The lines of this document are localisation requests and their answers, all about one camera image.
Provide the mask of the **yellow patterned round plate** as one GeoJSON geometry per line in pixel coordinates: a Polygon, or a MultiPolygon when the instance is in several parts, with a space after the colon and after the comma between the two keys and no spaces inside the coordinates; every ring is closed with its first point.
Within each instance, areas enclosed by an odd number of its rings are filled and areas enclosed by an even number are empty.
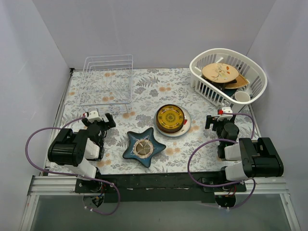
{"type": "Polygon", "coordinates": [[[160,130],[166,133],[174,133],[183,127],[185,114],[179,106],[166,104],[156,112],[155,121],[160,130]]]}

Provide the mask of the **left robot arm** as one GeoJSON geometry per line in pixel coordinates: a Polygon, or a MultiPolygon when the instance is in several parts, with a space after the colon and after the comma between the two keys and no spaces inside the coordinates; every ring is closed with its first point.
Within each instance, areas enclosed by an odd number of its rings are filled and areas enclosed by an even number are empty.
{"type": "Polygon", "coordinates": [[[107,121],[97,111],[84,114],[81,119],[86,127],[78,132],[70,128],[62,128],[48,149],[48,160],[64,166],[77,176],[84,176],[86,187],[93,193],[102,188],[100,173],[91,161],[100,161],[104,154],[104,139],[107,131],[116,127],[113,116],[105,114],[107,121]]]}

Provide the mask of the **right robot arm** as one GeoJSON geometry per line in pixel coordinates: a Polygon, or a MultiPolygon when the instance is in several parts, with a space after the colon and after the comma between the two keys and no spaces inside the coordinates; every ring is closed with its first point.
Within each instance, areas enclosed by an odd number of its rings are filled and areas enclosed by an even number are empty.
{"type": "Polygon", "coordinates": [[[238,138],[239,128],[235,125],[235,115],[206,116],[205,129],[216,132],[219,138],[218,157],[225,161],[240,161],[223,168],[225,175],[218,178],[218,187],[229,191],[236,180],[255,177],[281,177],[284,166],[270,138],[238,138]]]}

